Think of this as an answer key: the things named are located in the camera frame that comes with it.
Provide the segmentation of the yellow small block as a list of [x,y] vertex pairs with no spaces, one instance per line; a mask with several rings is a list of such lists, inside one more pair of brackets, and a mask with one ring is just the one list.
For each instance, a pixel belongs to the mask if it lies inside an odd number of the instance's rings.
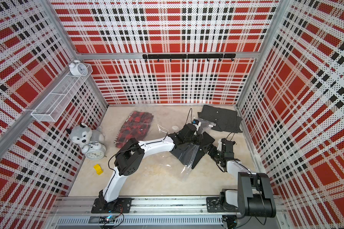
[[94,165],[93,168],[96,171],[97,175],[101,175],[103,173],[103,169],[101,168],[99,164]]

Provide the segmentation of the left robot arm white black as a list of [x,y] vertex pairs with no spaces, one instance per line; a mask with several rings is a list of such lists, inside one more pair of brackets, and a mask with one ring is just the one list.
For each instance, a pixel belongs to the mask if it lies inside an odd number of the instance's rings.
[[183,176],[190,173],[204,154],[202,150],[203,133],[198,120],[185,124],[181,130],[166,133],[162,138],[149,141],[138,141],[131,138],[112,157],[114,167],[112,175],[103,190],[99,192],[95,210],[111,211],[116,209],[119,194],[127,178],[136,173],[143,160],[148,157],[170,153],[180,166],[177,167]]

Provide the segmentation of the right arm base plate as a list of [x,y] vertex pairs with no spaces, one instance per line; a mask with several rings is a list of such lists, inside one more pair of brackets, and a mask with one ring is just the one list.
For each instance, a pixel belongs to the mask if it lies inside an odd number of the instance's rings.
[[225,200],[221,200],[220,197],[207,197],[206,208],[209,213],[230,212],[239,214],[239,208],[237,206],[228,204]]

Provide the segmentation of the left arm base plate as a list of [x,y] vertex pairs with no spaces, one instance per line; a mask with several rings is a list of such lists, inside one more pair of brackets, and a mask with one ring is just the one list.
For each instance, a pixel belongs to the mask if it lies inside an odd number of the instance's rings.
[[129,213],[131,209],[131,203],[132,198],[118,198],[117,200],[108,203],[100,198],[97,198],[93,203],[91,213]]

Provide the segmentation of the white alarm clock on shelf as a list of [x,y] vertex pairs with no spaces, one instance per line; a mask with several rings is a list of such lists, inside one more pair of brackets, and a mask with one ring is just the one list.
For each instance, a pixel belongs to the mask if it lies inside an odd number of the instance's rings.
[[73,76],[86,76],[88,74],[88,67],[79,60],[74,60],[68,66]]

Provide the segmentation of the red black plaid shirt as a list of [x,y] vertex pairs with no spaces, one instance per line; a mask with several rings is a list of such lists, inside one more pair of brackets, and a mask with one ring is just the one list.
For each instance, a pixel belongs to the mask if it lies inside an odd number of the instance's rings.
[[114,141],[115,146],[122,148],[131,138],[142,141],[151,127],[153,118],[153,114],[148,112],[133,111],[130,113],[118,132]]

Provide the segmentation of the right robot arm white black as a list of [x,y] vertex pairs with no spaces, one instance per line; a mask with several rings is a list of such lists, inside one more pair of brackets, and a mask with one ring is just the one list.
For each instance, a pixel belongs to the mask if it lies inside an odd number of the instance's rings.
[[217,207],[223,212],[237,210],[243,217],[274,218],[276,204],[268,175],[250,171],[235,158],[235,143],[223,138],[218,147],[209,144],[206,148],[218,168],[237,180],[236,189],[223,189],[220,192]]

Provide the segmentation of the black hook rail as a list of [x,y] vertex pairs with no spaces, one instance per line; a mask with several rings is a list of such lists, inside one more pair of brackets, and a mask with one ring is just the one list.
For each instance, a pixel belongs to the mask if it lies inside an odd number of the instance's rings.
[[235,53],[198,53],[198,54],[191,54],[191,53],[183,53],[183,54],[143,54],[142,58],[144,60],[174,60],[174,59],[234,59],[236,58]]

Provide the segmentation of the clear vacuum bag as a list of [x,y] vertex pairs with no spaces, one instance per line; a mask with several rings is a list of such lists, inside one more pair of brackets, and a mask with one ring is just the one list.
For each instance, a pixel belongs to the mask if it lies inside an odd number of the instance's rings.
[[[194,119],[201,122],[199,130],[192,124]],[[213,128],[209,126],[210,123],[212,122],[200,118],[193,118],[192,114],[189,114],[182,129],[174,133],[182,135],[182,137],[191,136],[194,133],[202,134]],[[112,168],[113,174],[130,176],[139,168],[142,159],[154,154],[159,154],[158,162],[162,166],[165,166],[166,169],[178,179],[185,181],[191,174],[192,169],[183,165],[170,153],[175,144],[168,135],[173,133],[170,133],[162,126],[158,126],[158,130],[162,135],[159,139],[149,141],[143,139],[142,141],[138,141],[135,138],[131,138],[122,148],[119,148],[119,151],[113,156],[115,159],[114,167]]]

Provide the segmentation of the grey pinstripe garment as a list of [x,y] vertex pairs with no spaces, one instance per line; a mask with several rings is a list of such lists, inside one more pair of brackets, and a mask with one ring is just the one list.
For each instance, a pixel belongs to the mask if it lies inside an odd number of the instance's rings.
[[240,129],[242,118],[235,110],[204,105],[202,111],[198,112],[198,117],[215,123],[216,125],[212,128],[215,131],[242,133]]

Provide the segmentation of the white alarm clock on table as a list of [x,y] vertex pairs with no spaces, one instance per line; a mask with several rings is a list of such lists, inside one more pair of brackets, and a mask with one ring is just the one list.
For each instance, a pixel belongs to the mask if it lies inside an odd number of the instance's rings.
[[85,145],[81,152],[89,160],[101,160],[105,156],[106,147],[101,143],[91,143]]

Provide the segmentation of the aluminium mounting rail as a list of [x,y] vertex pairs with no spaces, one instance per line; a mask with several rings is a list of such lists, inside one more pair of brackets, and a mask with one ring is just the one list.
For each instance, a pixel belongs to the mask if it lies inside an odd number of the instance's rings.
[[[132,198],[130,212],[123,214],[125,216],[235,214],[207,212],[207,197],[209,196],[130,196],[129,198]],[[91,213],[95,199],[95,197],[59,198],[50,211],[50,216],[106,216],[108,213]]]

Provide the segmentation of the husky plush toy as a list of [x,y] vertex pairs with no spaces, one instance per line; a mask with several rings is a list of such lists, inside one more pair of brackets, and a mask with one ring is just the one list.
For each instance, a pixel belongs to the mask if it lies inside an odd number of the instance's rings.
[[66,132],[70,140],[77,144],[83,153],[89,150],[90,143],[103,144],[105,140],[104,134],[101,132],[100,127],[97,129],[92,129],[85,123],[81,123],[72,129],[66,128]]

